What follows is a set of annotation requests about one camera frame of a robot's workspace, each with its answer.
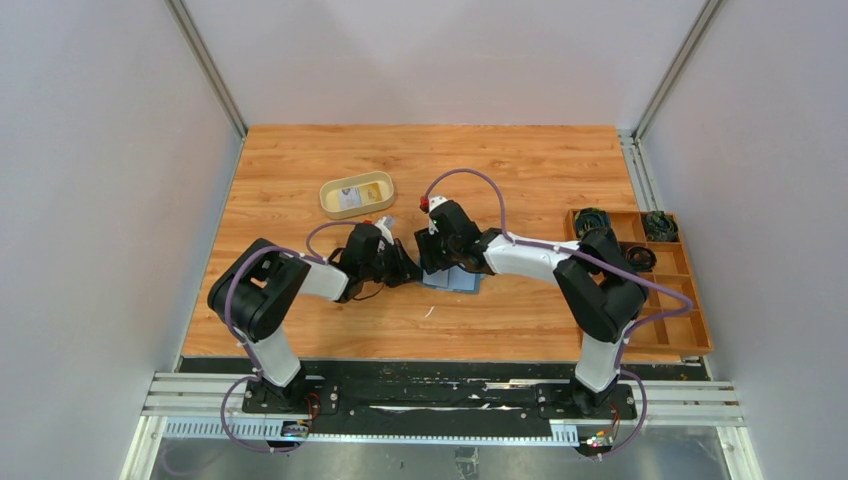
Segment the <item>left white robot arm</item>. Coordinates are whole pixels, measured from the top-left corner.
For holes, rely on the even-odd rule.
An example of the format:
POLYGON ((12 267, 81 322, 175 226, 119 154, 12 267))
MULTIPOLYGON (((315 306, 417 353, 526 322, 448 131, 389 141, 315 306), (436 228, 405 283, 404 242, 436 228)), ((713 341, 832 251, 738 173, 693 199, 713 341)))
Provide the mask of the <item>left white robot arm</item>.
POLYGON ((208 307, 243 346, 255 368, 253 385, 279 411, 296 412, 308 398, 305 371, 283 327, 298 296, 344 304, 364 300, 367 283, 396 288, 422 279, 391 223, 348 222, 345 245, 327 258, 259 238, 211 287, 208 307))

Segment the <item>blue card holder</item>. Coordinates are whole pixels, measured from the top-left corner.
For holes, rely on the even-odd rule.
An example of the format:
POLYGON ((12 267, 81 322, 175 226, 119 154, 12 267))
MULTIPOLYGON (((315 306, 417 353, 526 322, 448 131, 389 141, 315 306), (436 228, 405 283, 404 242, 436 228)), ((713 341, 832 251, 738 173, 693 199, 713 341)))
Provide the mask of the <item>blue card holder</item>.
POLYGON ((482 275, 466 269, 462 256, 450 246, 443 245, 444 253, 448 257, 448 269, 428 275, 422 269, 422 280, 418 282, 425 288, 434 290, 477 294, 480 290, 482 275))

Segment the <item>beige oval tray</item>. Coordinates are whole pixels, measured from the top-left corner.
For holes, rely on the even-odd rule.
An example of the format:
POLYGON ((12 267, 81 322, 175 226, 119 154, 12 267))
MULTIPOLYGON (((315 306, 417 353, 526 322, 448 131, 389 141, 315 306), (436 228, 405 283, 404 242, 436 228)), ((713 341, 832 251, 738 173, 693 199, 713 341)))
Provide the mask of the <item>beige oval tray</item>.
POLYGON ((384 171, 331 180, 319 190, 321 209, 332 220, 382 211, 388 209, 394 201, 394 183, 384 171))

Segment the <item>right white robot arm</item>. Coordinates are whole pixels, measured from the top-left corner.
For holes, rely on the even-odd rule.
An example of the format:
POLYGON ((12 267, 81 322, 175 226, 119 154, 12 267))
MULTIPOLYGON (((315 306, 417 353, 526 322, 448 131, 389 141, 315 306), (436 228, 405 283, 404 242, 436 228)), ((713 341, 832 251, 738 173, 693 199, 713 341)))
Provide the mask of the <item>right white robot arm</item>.
POLYGON ((429 274, 459 266, 495 276, 518 275, 557 286, 583 332, 581 354, 570 380, 570 403, 584 417, 596 417, 611 403, 620 376, 625 331, 648 298, 646 286, 625 260, 608 228, 579 242, 554 243, 512 236, 500 228, 482 231, 454 200, 425 197, 429 217, 415 239, 429 274))

